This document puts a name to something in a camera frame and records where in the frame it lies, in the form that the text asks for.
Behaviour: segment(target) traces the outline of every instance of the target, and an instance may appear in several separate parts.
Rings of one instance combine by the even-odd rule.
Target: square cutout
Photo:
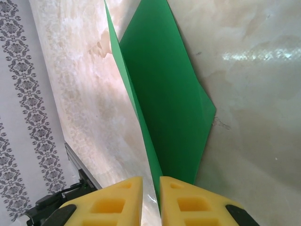
[[[221,226],[218,219],[186,219],[186,226]]]
[[[178,198],[180,211],[210,211],[209,204],[201,197],[183,197]]]
[[[91,213],[121,213],[125,204],[124,199],[100,199],[91,209]]]
[[[84,220],[82,226],[116,226],[117,221],[113,220]]]

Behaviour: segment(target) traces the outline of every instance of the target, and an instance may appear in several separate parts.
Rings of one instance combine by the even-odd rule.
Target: marble surface
[[[197,185],[261,226],[301,220],[301,2],[169,0],[217,108]],[[143,139],[110,50],[103,1],[30,0],[66,141],[102,186],[144,176],[143,226],[160,218]],[[108,0],[122,37],[139,0]]]

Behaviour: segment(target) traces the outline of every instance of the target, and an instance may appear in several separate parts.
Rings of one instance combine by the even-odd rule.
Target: damask pattern
[[[15,80],[15,89],[20,98],[20,106],[23,108],[25,123],[28,124],[28,133],[32,139],[37,159],[43,173],[46,186],[50,193],[63,189],[66,182],[63,177],[63,170],[59,163],[55,143],[51,136],[51,128],[48,117],[43,106],[41,91],[38,90],[39,83],[34,73],[34,65],[29,48],[26,45],[24,27],[21,25],[21,18],[17,5],[11,0],[0,0],[0,41],[3,42],[3,52],[7,54],[9,71],[12,72],[12,79]]]
[[[15,157],[9,148],[7,134],[3,130],[3,123],[0,123],[0,194],[4,198],[9,216],[14,221],[26,209],[31,208],[31,205],[20,170],[17,169],[18,165],[14,163]]]

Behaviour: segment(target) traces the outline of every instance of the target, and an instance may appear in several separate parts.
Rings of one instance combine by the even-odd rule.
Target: patterned wallpaper
[[[73,183],[73,171],[28,1],[0,1],[0,41],[0,216],[8,222]]]

